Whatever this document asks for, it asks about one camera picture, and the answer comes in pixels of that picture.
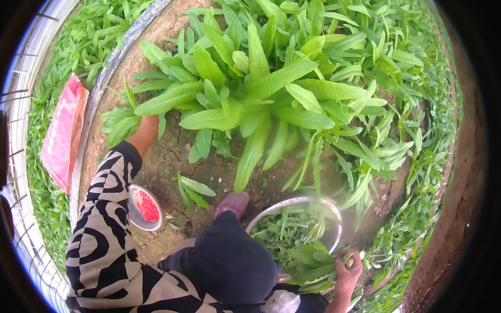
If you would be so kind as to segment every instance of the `red shoe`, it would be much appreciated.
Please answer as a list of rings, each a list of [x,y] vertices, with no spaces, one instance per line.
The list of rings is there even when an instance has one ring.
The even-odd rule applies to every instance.
[[[221,201],[221,203],[217,207],[214,219],[216,219],[216,217],[218,217],[224,211],[231,211],[235,213],[238,220],[240,220],[242,215],[245,213],[245,210],[247,210],[248,203],[248,193],[246,193],[245,191],[241,193],[232,192]]]

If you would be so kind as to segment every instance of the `red plastic bag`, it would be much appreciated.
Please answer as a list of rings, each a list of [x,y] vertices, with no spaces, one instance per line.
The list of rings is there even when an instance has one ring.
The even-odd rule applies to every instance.
[[[82,134],[89,91],[72,73],[64,86],[42,146],[40,159],[50,177],[66,194]]]

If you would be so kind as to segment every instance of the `black and beige patterned sleeve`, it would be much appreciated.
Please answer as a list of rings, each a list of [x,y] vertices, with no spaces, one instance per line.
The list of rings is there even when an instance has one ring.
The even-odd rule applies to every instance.
[[[122,141],[99,166],[66,250],[68,307],[74,312],[223,312],[212,297],[200,298],[181,273],[137,260],[127,201],[141,164],[137,150]]]

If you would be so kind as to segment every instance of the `person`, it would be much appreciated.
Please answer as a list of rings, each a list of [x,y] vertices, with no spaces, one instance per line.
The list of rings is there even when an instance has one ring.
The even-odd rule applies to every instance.
[[[157,266],[138,261],[129,229],[128,190],[157,132],[158,116],[142,117],[136,133],[101,162],[68,241],[67,306],[73,312],[259,313],[259,304],[274,290],[297,293],[297,286],[275,284],[281,264],[240,225],[248,203],[244,192],[226,197],[212,225]],[[358,252],[350,270],[340,261],[336,269],[333,301],[301,295],[297,312],[346,311],[363,269]]]

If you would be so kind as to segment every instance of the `small metal bowl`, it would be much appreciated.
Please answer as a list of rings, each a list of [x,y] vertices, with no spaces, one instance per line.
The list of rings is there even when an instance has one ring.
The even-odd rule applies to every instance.
[[[136,193],[140,191],[146,193],[151,199],[153,203],[156,205],[158,210],[158,219],[156,221],[147,222],[144,220],[143,215],[139,211],[136,206],[136,203],[132,200]],[[135,184],[131,184],[129,186],[129,220],[134,226],[137,228],[141,228],[142,230],[154,231],[160,228],[162,225],[162,210],[160,209],[160,204],[158,203],[158,199],[155,197],[151,191]]]
[[[251,233],[251,229],[255,226],[255,224],[263,216],[269,215],[269,214],[280,214],[280,208],[282,208],[284,206],[288,206],[290,204],[302,203],[302,202],[312,202],[312,201],[316,201],[316,199],[312,198],[312,197],[298,197],[298,198],[287,199],[287,200],[279,202],[279,203],[277,203],[275,205],[272,205],[271,207],[267,208],[263,212],[259,213],[249,223],[249,225],[247,226],[247,228],[245,229],[245,231],[248,234],[250,234]],[[339,239],[341,239],[341,229],[342,229],[342,227],[341,227],[341,215],[339,214],[339,211],[338,211],[337,207],[331,201],[329,201],[327,199],[320,199],[320,204],[323,205],[325,207],[325,209],[330,210],[332,213],[334,213],[334,215],[339,220],[339,225],[337,225],[338,227],[335,227],[335,225],[333,225],[327,231],[327,234],[326,234],[326,236],[324,236],[324,240],[323,240],[323,244],[325,245],[325,247],[327,248],[327,250],[329,251],[329,253],[332,254],[332,252],[334,251],[334,249],[336,249],[336,247],[337,247],[337,245],[339,243]]]

